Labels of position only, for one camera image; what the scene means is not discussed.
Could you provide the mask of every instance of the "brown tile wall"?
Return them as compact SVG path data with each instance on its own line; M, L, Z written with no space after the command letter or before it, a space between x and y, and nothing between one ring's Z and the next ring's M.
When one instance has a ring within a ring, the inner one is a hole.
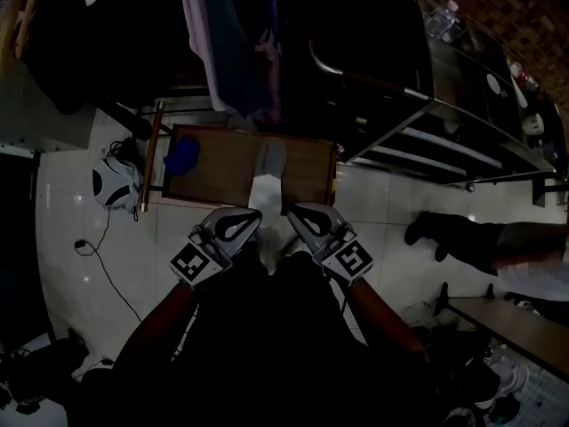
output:
M535 76L562 111L569 135L569 0L454 1Z

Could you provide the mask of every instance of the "black shoe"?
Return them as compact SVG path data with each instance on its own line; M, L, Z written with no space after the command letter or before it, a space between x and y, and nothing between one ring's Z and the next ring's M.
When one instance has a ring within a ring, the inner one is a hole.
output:
M407 226L407 231L405 232L405 243L409 246L414 245L417 240L424 237L425 230L425 216L424 212L421 212L413 223Z
M447 255L448 252L442 246L438 246L437 250L435 251L435 260L437 262L442 262L445 260Z

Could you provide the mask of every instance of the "clear plastic bottle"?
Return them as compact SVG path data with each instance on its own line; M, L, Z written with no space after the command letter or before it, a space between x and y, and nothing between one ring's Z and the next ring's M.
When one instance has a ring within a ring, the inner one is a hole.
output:
M459 9L453 0L449 0L446 7L439 5L427 22L427 33L435 38L440 38L456 19L456 11Z

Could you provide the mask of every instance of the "bottle cap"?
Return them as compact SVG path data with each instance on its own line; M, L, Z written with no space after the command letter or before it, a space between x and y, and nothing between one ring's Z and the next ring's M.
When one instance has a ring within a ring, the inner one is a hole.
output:
M455 11L459 9L459 5L456 4L456 2L454 2L453 0L449 0L448 3L446 4L446 6L448 7L449 10L451 11Z

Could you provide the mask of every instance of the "qr-like tag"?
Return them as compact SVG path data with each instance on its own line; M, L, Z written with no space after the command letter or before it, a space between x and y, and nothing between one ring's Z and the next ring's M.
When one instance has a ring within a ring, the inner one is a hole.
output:
M373 266L373 258L355 237L322 264L351 283Z
M189 238L184 238L178 248L180 250L170 261L170 268L191 286L221 272L221 266L212 261Z

